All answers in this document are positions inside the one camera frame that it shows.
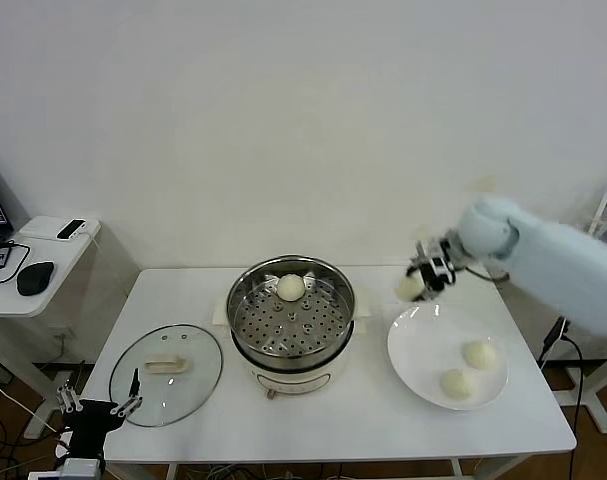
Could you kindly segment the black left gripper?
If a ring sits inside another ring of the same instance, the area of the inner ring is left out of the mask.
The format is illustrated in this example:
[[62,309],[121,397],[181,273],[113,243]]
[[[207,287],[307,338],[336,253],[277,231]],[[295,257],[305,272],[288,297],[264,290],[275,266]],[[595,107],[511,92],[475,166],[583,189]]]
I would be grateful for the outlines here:
[[85,362],[81,361],[57,388],[57,400],[61,412],[67,413],[66,426],[72,431],[68,443],[69,456],[102,459],[107,434],[119,429],[125,421],[125,416],[130,416],[142,404],[139,369],[134,369],[127,401],[117,405],[109,401],[80,401],[77,385],[84,367]]

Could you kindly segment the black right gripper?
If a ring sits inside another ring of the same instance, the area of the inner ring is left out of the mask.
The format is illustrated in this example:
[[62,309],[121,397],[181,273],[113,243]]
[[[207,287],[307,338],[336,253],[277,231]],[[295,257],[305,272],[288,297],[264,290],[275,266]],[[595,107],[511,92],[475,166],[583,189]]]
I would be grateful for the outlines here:
[[457,281],[456,269],[450,256],[450,243],[446,239],[431,240],[427,246],[416,243],[417,257],[411,259],[405,276],[420,273],[424,289],[413,302],[431,301]]

